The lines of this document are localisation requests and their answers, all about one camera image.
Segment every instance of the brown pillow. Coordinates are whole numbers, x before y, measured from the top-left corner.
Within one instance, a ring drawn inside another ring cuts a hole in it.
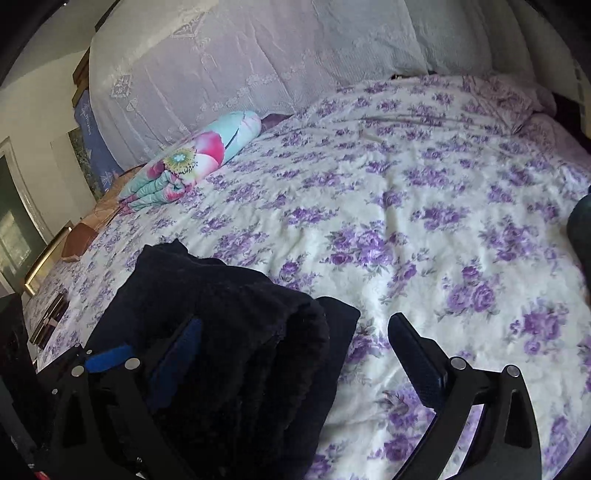
[[[96,202],[96,206],[92,212],[82,219],[82,223],[85,223],[96,232],[100,232],[105,228],[121,209],[117,201],[117,195],[125,187],[125,184],[141,169],[142,167],[132,168],[116,178],[111,188],[105,193],[105,196]]]
[[[92,241],[96,238],[96,233],[92,228],[84,223],[76,225],[66,238],[66,243],[61,251],[61,259],[64,262],[78,262],[80,257],[88,249]]]

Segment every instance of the metal bolt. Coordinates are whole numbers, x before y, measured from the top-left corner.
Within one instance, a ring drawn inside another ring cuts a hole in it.
[[[84,373],[84,367],[82,365],[76,365],[73,369],[72,369],[72,376],[73,377],[79,377]]]
[[[517,378],[521,372],[519,371],[519,368],[517,368],[515,365],[509,365],[507,367],[507,373],[510,376]]]
[[[466,368],[466,361],[459,356],[452,358],[452,367],[456,370],[464,370]]]
[[[127,370],[135,370],[140,365],[141,365],[141,362],[139,361],[139,358],[136,358],[136,357],[132,357],[125,362],[125,368]]]

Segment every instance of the pillow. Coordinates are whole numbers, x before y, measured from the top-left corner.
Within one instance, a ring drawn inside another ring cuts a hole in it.
[[[105,193],[105,196],[96,202],[96,206],[92,212],[82,219],[82,223],[92,228],[95,232],[100,232],[104,229],[121,209],[121,205],[117,201],[117,195],[141,168],[132,168],[120,177],[117,177],[111,188]]]
[[[80,257],[88,249],[92,241],[96,238],[96,233],[92,228],[84,223],[78,223],[66,238],[66,243],[61,251],[61,259],[64,262],[78,262]]]
[[[265,133],[267,130],[276,127],[283,120],[291,118],[291,115],[283,115],[281,113],[270,113],[263,120],[261,120],[261,133]]]

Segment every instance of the wall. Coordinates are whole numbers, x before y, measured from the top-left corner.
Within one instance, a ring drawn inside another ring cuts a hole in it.
[[[52,234],[87,214],[58,168],[51,142],[77,127],[72,72],[84,51],[53,60],[0,89],[0,140],[10,137],[22,178]]]
[[[538,83],[580,101],[573,56],[550,23],[525,0],[509,0],[530,51]]]
[[[77,128],[72,73],[112,2],[70,0],[41,26],[0,87],[0,142],[10,137],[25,185],[53,235],[93,205],[63,136]]]
[[[8,290],[4,287],[3,282],[0,281],[0,299],[8,295]]]

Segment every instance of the wooden headboard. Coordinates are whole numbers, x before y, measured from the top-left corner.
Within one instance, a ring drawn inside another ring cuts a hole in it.
[[[72,106],[73,107],[76,107],[76,105],[78,105],[78,102],[80,101],[80,98],[82,97],[82,94],[84,93],[84,90],[88,90],[89,57],[90,57],[90,49],[86,50],[86,53],[82,57],[82,60],[80,61],[80,63],[76,67],[76,70],[74,70],[74,74],[72,75],[72,79],[74,80],[74,84],[78,87],[78,90],[76,90],[76,93],[72,97]]]

